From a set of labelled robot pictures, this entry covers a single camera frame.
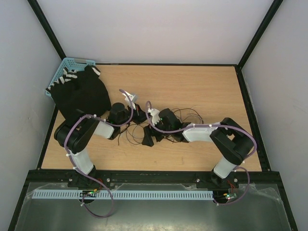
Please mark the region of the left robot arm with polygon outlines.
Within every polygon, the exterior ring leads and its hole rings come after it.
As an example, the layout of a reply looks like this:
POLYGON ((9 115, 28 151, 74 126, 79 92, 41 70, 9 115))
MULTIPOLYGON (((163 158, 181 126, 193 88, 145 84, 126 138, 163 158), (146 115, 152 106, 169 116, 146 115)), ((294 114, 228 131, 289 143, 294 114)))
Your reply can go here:
POLYGON ((121 133, 120 125, 129 126, 131 122, 140 124, 146 120, 146 113, 136 103, 127 107, 122 103, 114 103, 105 121, 85 115, 76 110, 56 129, 54 139, 67 151, 66 156, 76 170, 79 181, 89 187, 96 181, 96 168, 87 150, 92 136, 113 140, 121 133))

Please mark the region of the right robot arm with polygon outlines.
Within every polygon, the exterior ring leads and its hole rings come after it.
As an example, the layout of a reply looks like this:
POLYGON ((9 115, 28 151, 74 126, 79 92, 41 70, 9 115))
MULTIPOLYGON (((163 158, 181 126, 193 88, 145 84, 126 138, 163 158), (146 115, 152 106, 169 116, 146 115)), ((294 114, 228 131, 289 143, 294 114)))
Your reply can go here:
POLYGON ((210 173, 209 182, 215 187, 226 184, 231 172, 257 150, 253 136, 229 117, 212 124, 184 123, 168 108, 162 111, 149 108, 146 117, 149 125, 144 128, 143 145, 152 147, 153 137, 157 142, 171 137, 176 142, 202 141, 215 144, 222 155, 210 173))

